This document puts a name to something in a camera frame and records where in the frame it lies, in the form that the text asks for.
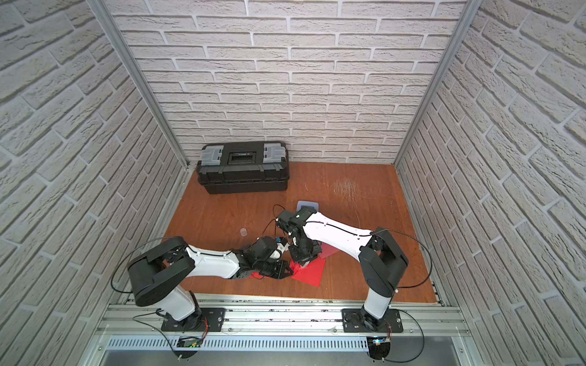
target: mounting plate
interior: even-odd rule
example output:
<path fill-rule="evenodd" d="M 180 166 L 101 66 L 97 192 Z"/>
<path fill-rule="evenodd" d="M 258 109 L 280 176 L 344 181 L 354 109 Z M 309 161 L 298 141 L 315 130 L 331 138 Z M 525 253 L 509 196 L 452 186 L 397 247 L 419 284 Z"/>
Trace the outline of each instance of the mounting plate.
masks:
<path fill-rule="evenodd" d="M 342 309 L 342 322 L 344 324 L 344 333 L 372 333 L 364 326 L 360 309 Z M 387 333 L 385 322 L 391 325 L 393 333 L 403 332 L 403 322 L 398 310 L 389 309 L 387 311 L 381 320 L 379 328 L 376 330 L 378 333 Z"/>
<path fill-rule="evenodd" d="M 223 307 L 203 307 L 202 319 L 207 318 L 207 325 L 209 326 L 208 331 L 221 331 L 222 324 L 224 324 L 224 314 L 226 310 Z M 184 331 L 183 326 L 179 321 L 176 321 L 172 317 L 166 317 L 163 319 L 163 325 L 161 326 L 162 331 Z M 199 323 L 194 329 L 189 331 L 204 331 L 206 325 L 203 321 Z"/>

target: black cable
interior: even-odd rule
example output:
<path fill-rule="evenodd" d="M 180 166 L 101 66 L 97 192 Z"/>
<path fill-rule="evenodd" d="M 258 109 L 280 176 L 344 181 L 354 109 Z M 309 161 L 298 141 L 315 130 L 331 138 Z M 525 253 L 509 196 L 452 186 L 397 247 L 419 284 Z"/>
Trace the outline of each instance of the black cable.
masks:
<path fill-rule="evenodd" d="M 145 323 L 144 321 L 140 321 L 140 320 L 137 320 L 137 319 L 136 319 L 136 318 L 137 318 L 137 317 L 139 317 L 139 316 L 147 316 L 147 315 L 153 315 L 153 314 L 157 314 L 158 316 L 161 316 L 161 315 L 159 314 L 159 312 L 160 312 L 160 311 L 161 311 L 161 309 L 157 309 L 155 312 L 152 312 L 152 313 L 147 313 L 147 314 L 141 314 L 141 315 L 136 315 L 136 316 L 133 316 L 133 317 L 132 317 L 132 319 L 133 319 L 135 322 L 137 322 L 137 323 L 144 324 L 144 325 L 146 325 L 147 327 L 150 327 L 150 328 L 152 328 L 152 329 L 155 329 L 155 330 L 157 330 L 157 332 L 159 332 L 159 333 L 160 333 L 160 334 L 161 334 L 161 335 L 162 335 L 162 336 L 165 338 L 165 340 L 167 341 L 167 344 L 169 345 L 169 348 L 171 349 L 171 352 L 173 352 L 173 354 L 174 354 L 174 355 L 176 355 L 177 357 L 180 357 L 180 356 L 181 356 L 181 353 L 179 353 L 179 352 L 177 352 L 177 351 L 175 351 L 175 350 L 173 349 L 173 346 L 171 345 L 171 342 L 169 341 L 169 339 L 167 338 L 167 336 L 165 335 L 165 333 L 163 333 L 163 332 L 162 332 L 162 331 L 161 331 L 159 328 L 157 328 L 157 327 L 154 327 L 154 326 L 152 326 L 152 325 L 150 325 L 150 324 L 148 324 L 148 323 Z"/>
<path fill-rule="evenodd" d="M 421 356 L 421 353 L 423 353 L 423 348 L 425 348 L 425 335 L 423 334 L 423 329 L 421 329 L 421 325 L 419 325 L 419 322 L 418 322 L 418 321 L 416 321 L 416 319 L 415 319 L 415 318 L 413 318 L 413 316 L 412 316 L 411 314 L 409 314 L 409 313 L 407 313 L 406 311 L 404 311 L 404 310 L 401 310 L 401 309 L 396 309 L 396 310 L 398 310 L 398 311 L 400 311 L 400 312 L 402 312 L 402 313 L 405 313 L 405 314 L 409 315 L 409 317 L 410 317 L 411 319 L 413 319 L 413 321 L 415 322 L 415 324 L 417 324 L 417 326 L 419 327 L 419 331 L 421 332 L 421 349 L 419 350 L 419 353 L 418 353 L 418 354 L 417 354 L 415 357 L 413 357 L 413 358 L 411 358 L 411 359 L 409 359 L 409 360 L 405 360 L 405 361 L 393 361 L 393 360 L 389 360 L 388 358 L 385 358 L 384 360 L 385 360 L 385 361 L 388 361 L 388 362 L 394 362 L 394 363 L 396 363 L 396 364 L 406 364 L 406 363 L 408 363 L 408 362 L 411 362 L 411 361 L 413 361 L 413 360 L 414 360 L 414 359 L 416 359 L 417 357 Z"/>
<path fill-rule="evenodd" d="M 271 222 L 275 221 L 274 218 L 271 219 L 271 221 L 268 222 L 267 226 L 264 228 L 263 233 L 260 234 L 259 238 L 263 237 L 264 232 L 268 229 L 268 226 L 271 224 Z"/>
<path fill-rule="evenodd" d="M 187 246 L 187 249 L 191 250 L 191 253 L 193 253 L 193 254 L 199 254 L 198 252 L 196 252 L 195 250 L 193 250 L 192 247 L 189 246 L 189 245 Z M 227 252 L 228 253 L 226 253 L 226 254 L 210 254 L 210 253 L 203 253 L 203 254 L 205 254 L 205 255 L 211 255 L 211 256 L 225 256 L 225 255 L 228 255 L 228 254 L 232 253 L 232 249 L 229 250 L 229 251 L 227 251 Z"/>
<path fill-rule="evenodd" d="M 283 211 L 286 211 L 286 210 L 287 210 L 285 207 L 281 206 L 280 204 L 278 204 L 278 203 L 275 203 L 274 205 L 272 205 L 272 215 L 273 215 L 275 218 L 278 216 L 278 215 L 275 215 L 275 207 L 276 207 L 276 206 L 279 206 L 279 207 L 281 207 L 281 208 L 283 209 Z"/>
<path fill-rule="evenodd" d="M 128 259 L 128 257 L 131 256 L 132 253 L 134 253 L 138 248 L 141 248 L 141 247 L 145 246 L 146 244 L 149 244 L 152 241 L 163 240 L 163 239 L 173 239 L 173 238 L 176 238 L 176 237 L 162 237 L 162 238 L 151 239 L 149 241 L 145 241 L 141 245 L 139 245 L 136 248 L 134 248 L 130 253 L 128 253 L 128 255 L 125 256 L 124 259 L 122 259 L 120 261 L 120 263 L 118 263 L 118 265 L 116 266 L 116 269 L 112 273 L 112 277 L 110 277 L 110 287 L 112 288 L 112 290 L 114 290 L 116 292 L 120 292 L 120 293 L 132 293 L 132 291 L 120 291 L 120 290 L 118 290 L 117 288 L 114 287 L 114 276 L 116 275 L 116 272 L 118 272 L 118 270 L 120 269 L 120 266 L 122 265 L 122 263 L 124 263 L 124 261 L 126 261 Z"/>
<path fill-rule="evenodd" d="M 383 232 L 383 231 L 389 231 L 389 232 L 396 232 L 396 233 L 398 233 L 398 234 L 405 235 L 406 237 L 409 237 L 409 238 L 413 239 L 414 241 L 417 241 L 417 242 L 419 243 L 419 245 L 420 245 L 420 246 L 422 246 L 422 247 L 423 247 L 423 249 L 425 249 L 425 251 L 427 252 L 427 255 L 428 255 L 428 256 L 429 256 L 429 258 L 430 258 L 430 270 L 429 270 L 429 272 L 427 273 L 427 276 L 425 277 L 425 279 L 424 279 L 423 281 L 421 281 L 420 283 L 418 283 L 418 284 L 416 284 L 416 285 L 413 285 L 413 286 L 398 286 L 397 288 L 399 288 L 399 289 L 412 289 L 412 288 L 416 288 L 416 287 L 419 287 L 419 286 L 423 285 L 423 284 L 424 284 L 424 283 L 426 283 L 426 282 L 427 282 L 427 280 L 430 278 L 430 276 L 431 276 L 431 271 L 433 271 L 433 269 L 434 269 L 434 260 L 433 260 L 433 258 L 431 257 L 430 250 L 429 250 L 429 249 L 427 249 L 427 247 L 426 247 L 425 245 L 423 245 L 423 243 L 422 243 L 421 241 L 419 241 L 419 240 L 418 240 L 418 239 L 416 239 L 415 237 L 413 237 L 413 236 L 411 236 L 411 235 L 409 235 L 409 234 L 406 234 L 406 233 L 404 233 L 404 232 L 402 232 L 402 231 L 398 231 L 398 230 L 394 230 L 394 229 L 382 229 L 382 230 L 379 230 L 379 231 L 373 232 L 372 234 L 368 234 L 368 235 L 359 235 L 359 234 L 355 234 L 355 233 L 353 233 L 353 232 L 350 232 L 350 231 L 348 231 L 348 230 L 345 230 L 345 229 L 343 229 L 343 228 L 341 228 L 341 227 L 337 227 L 336 225 L 332 225 L 332 224 L 329 224 L 329 223 L 324 223 L 324 222 L 322 222 L 322 221 L 306 221 L 305 223 L 306 223 L 306 224 L 307 224 L 307 223 L 324 224 L 324 225 L 327 225 L 327 226 L 335 227 L 335 228 L 336 228 L 336 229 L 338 229 L 338 230 L 342 230 L 342 231 L 344 231 L 344 232 L 347 232 L 348 234 L 352 234 L 352 235 L 354 235 L 354 236 L 357 236 L 357 237 L 370 237 L 370 236 L 372 236 L 372 235 L 379 234 L 379 233 L 381 233 L 381 232 Z"/>

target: metal rail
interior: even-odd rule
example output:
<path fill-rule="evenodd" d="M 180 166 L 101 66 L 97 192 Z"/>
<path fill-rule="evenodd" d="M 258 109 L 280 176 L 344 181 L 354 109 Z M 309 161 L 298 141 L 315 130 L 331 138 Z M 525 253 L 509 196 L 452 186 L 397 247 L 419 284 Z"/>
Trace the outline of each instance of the metal rail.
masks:
<path fill-rule="evenodd" d="M 136 85 L 138 92 L 141 93 L 142 98 L 155 118 L 156 124 L 161 129 L 161 132 L 163 132 L 163 136 L 165 136 L 169 146 L 171 146 L 171 149 L 177 157 L 177 160 L 184 168 L 187 168 L 189 165 L 189 160 L 183 152 L 181 145 L 177 141 L 175 134 L 171 130 L 169 122 L 165 118 L 165 114 L 163 113 L 159 102 L 155 98 L 155 94 L 148 85 L 148 82 L 143 75 L 140 66 L 132 55 L 132 51 L 124 40 L 124 36 L 116 25 L 114 17 L 108 10 L 108 7 L 103 0 L 88 0 L 87 2 L 91 10 L 94 12 L 96 19 L 104 29 L 106 36 L 108 36 L 112 47 L 118 53 L 118 57 L 122 61 L 122 64 L 124 67 L 126 67 L 126 70 Z"/>
<path fill-rule="evenodd" d="M 227 336 L 380 336 L 381 333 L 344 333 L 342 309 L 359 309 L 361 301 L 283 299 L 278 297 L 222 296 L 198 294 L 200 307 L 226 309 L 222 331 Z M 393 304 L 395 309 L 409 312 L 420 324 L 426 336 L 469 336 L 459 308 L 422 304 Z M 154 312 L 151 307 L 136 307 L 132 299 L 126 305 L 109 305 L 96 334 L 152 334 L 152 330 L 132 320 L 132 317 Z M 420 335 L 417 324 L 402 317 L 403 333 L 395 336 Z M 162 318 L 141 316 L 141 321 L 160 329 Z M 186 332 L 200 335 L 201 332 Z"/>

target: black toolbox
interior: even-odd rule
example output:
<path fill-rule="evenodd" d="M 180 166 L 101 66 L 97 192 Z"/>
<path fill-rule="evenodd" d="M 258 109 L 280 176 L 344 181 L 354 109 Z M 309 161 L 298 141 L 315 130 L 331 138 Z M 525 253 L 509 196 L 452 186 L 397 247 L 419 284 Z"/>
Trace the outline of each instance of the black toolbox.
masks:
<path fill-rule="evenodd" d="M 289 157 L 278 141 L 211 143 L 203 147 L 196 172 L 209 194 L 284 191 Z"/>

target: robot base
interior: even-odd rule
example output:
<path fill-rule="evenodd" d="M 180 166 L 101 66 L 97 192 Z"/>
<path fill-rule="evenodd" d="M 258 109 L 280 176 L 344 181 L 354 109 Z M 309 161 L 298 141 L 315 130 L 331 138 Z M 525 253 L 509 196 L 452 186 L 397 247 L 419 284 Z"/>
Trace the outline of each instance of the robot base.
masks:
<path fill-rule="evenodd" d="M 342 309 L 344 333 L 387 333 L 386 323 L 393 333 L 403 332 L 403 323 L 398 310 L 389 309 L 380 320 L 374 319 L 363 309 Z"/>
<path fill-rule="evenodd" d="M 220 331 L 224 323 L 224 314 L 226 310 L 223 307 L 203 307 L 199 316 L 188 316 L 187 318 L 177 321 L 170 315 L 166 314 L 163 319 L 162 331 L 205 331 L 207 319 L 208 331 Z"/>

